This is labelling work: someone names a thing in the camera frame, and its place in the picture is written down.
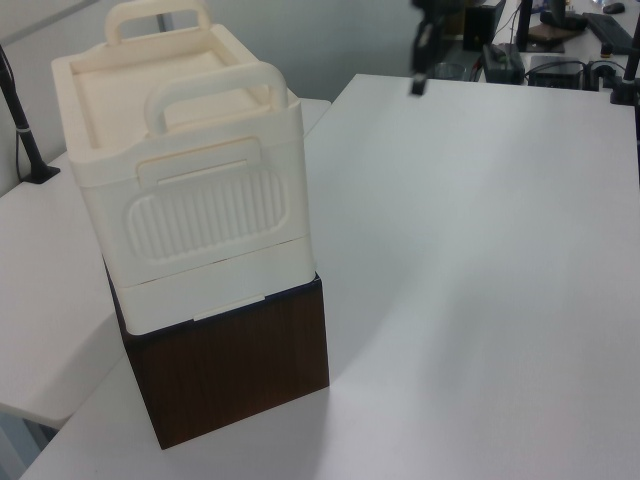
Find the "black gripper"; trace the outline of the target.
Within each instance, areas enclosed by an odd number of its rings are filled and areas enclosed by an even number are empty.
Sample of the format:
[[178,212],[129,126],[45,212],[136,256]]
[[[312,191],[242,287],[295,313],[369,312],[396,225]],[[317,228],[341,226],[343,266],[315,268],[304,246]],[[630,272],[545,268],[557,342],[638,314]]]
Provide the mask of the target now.
[[[448,15],[449,2],[447,0],[415,0],[415,7],[422,11],[419,28],[427,27],[439,29]],[[411,53],[411,94],[422,96],[426,89],[427,71],[432,60],[433,31],[417,33]]]

